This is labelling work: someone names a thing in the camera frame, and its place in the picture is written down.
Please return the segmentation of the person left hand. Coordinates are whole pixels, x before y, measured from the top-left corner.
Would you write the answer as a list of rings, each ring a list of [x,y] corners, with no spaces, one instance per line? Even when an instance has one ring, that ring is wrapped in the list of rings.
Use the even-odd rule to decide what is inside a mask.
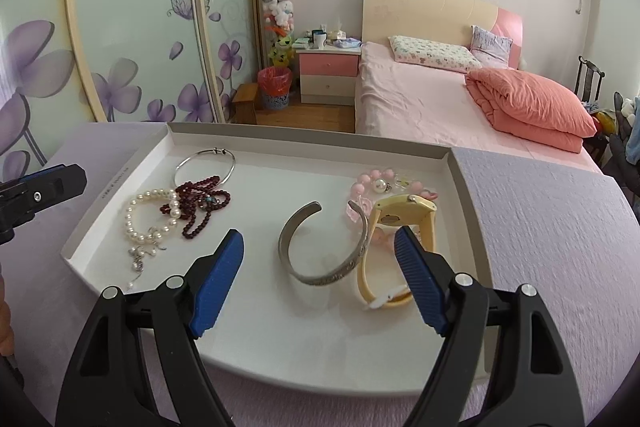
[[[6,302],[6,285],[0,275],[0,355],[14,355],[14,332],[11,325],[11,309]]]

